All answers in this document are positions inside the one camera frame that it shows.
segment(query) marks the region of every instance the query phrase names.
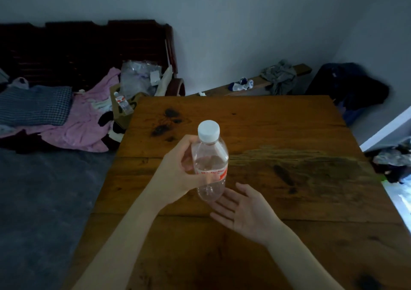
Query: wooden table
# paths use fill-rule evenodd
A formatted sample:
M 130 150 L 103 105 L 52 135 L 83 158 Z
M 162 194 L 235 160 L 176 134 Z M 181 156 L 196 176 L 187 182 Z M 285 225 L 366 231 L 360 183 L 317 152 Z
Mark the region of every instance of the wooden table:
M 166 117 L 167 108 L 180 116 Z M 105 243 L 162 157 L 206 119 L 219 123 L 229 149 L 226 186 L 238 181 L 259 190 L 342 286 L 359 289 L 356 281 L 367 274 L 386 289 L 411 288 L 408 231 L 327 96 L 141 99 L 75 252 L 66 288 Z M 151 135 L 164 124 L 169 131 Z M 222 227 L 209 212 L 195 190 L 164 208 L 127 289 L 290 288 L 263 247 Z

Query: checkered cloth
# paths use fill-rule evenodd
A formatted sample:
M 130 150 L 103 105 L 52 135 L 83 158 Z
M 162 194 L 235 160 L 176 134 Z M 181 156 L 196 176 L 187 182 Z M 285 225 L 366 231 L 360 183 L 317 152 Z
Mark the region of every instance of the checkered cloth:
M 0 124 L 62 126 L 70 112 L 71 87 L 8 87 L 0 93 Z

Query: white wall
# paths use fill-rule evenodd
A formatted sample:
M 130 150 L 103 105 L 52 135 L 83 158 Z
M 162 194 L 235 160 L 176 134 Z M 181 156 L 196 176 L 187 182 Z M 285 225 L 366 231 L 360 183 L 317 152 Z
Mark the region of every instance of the white wall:
M 411 105 L 411 0 L 372 0 L 334 61 L 362 64 L 390 86 L 384 104 L 369 108 L 351 127 L 361 145 Z
M 0 23 L 152 18 L 175 32 L 188 94 L 257 75 L 282 58 L 314 70 L 368 0 L 0 0 Z

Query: plastic water bottle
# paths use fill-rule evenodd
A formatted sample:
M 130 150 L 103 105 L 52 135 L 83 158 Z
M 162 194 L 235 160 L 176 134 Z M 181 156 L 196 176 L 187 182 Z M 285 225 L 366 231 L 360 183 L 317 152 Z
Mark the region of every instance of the plastic water bottle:
M 217 122 L 205 120 L 200 123 L 198 137 L 200 141 L 191 145 L 196 174 L 218 173 L 220 180 L 197 188 L 197 192 L 204 201 L 216 201 L 224 192 L 229 153 L 220 137 L 220 127 Z
M 127 102 L 124 95 L 119 95 L 118 92 L 114 92 L 114 96 L 116 97 L 116 102 L 126 115 L 130 115 L 134 112 L 133 108 L 130 106 L 129 102 Z

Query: right hand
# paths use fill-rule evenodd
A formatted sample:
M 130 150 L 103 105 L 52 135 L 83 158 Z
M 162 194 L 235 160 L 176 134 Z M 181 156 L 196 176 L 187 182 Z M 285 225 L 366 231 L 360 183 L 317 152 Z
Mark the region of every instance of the right hand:
M 283 223 L 258 191 L 248 184 L 236 183 L 235 186 L 246 195 L 226 188 L 225 196 L 221 196 L 216 203 L 209 203 L 221 215 L 212 212 L 210 216 L 229 229 L 267 247 Z

